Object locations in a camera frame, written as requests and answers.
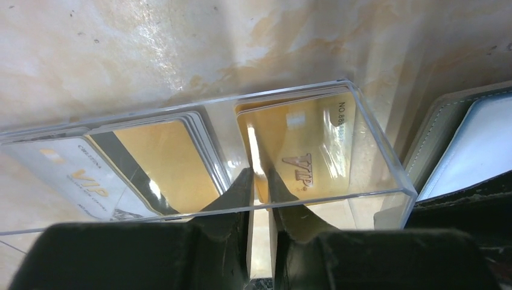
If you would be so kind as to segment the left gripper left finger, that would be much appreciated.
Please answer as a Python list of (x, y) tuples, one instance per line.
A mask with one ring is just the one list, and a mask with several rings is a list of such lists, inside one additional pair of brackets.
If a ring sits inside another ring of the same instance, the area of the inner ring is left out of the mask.
[(251, 217), (56, 224), (36, 240), (10, 289), (243, 289)]

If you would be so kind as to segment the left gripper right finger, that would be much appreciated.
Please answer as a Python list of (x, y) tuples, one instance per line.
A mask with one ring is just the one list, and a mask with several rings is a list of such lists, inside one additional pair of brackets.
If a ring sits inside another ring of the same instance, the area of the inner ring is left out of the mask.
[(304, 205), (272, 210), (275, 289), (499, 289), (474, 238), (450, 228), (339, 230)]

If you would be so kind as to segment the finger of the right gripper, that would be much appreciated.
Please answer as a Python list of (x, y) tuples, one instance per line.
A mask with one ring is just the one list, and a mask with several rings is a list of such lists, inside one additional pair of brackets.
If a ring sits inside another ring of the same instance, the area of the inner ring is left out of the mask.
[(511, 280), (511, 171), (417, 202), (405, 227), (464, 231), (498, 280)]

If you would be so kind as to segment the clear plastic card box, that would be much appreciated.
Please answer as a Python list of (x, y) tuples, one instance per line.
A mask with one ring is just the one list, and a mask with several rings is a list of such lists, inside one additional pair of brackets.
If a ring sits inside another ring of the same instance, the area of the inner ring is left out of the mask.
[(1, 235), (305, 205), (403, 228), (417, 198), (350, 80), (1, 132)]

